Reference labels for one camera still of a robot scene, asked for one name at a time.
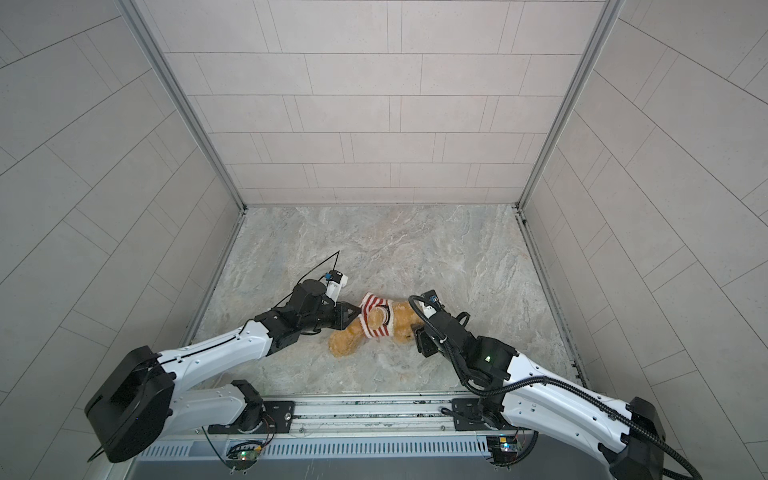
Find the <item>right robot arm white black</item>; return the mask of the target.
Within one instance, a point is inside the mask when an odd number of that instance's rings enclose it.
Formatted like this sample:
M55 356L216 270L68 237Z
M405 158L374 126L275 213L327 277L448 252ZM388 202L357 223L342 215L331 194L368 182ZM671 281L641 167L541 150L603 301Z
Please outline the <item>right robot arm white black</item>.
M418 302L420 351L439 353L479 399L490 428L544 434L598 459L616 479L659 479L666 436L655 406L609 398L565 380L495 338L474 336L464 319Z

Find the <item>brown plush teddy bear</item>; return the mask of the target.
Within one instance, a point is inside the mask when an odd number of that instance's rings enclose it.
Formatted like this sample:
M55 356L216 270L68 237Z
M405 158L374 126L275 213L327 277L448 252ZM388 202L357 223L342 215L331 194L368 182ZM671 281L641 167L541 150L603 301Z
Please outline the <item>brown plush teddy bear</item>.
M391 338L397 343L408 343L415 338L415 330L424 325L405 300L367 293L359 307L361 312L352 323L329 338L329 351L336 358L354 354L369 339Z

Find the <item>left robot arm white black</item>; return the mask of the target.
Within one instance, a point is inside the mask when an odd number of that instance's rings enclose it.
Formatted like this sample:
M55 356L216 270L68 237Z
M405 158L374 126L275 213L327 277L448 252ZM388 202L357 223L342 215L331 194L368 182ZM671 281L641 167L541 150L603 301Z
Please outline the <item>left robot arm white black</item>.
M359 307L338 299L348 278L332 270L294 286L286 305L242 326L186 347L125 355L87 402L85 415L112 463L129 460L155 440L220 425L250 432L262 422L263 400L245 380L200 390L198 384L251 360L273 355L303 335L343 330Z

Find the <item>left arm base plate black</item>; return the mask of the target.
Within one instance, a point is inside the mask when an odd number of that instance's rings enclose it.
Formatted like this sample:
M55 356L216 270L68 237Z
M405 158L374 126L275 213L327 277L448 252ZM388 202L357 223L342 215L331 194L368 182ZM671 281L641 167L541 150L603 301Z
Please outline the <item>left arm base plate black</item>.
M286 434L293 421L294 401L266 401L259 409L247 406L229 425L210 425L213 435Z

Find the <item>red white striped knit sweater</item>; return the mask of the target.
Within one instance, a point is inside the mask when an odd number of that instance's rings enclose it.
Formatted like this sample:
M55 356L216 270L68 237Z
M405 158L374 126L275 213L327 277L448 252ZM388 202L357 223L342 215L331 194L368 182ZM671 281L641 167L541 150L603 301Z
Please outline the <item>red white striped knit sweater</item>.
M367 293L361 304L360 323L369 339L394 335L393 301Z

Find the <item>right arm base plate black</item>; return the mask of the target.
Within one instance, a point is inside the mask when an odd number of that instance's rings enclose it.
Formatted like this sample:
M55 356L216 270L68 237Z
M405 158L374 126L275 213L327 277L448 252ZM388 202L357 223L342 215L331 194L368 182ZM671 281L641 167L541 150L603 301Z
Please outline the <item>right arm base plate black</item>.
M453 419L456 431L501 431L514 429L503 416L504 407L496 398L459 397L451 400L444 415Z

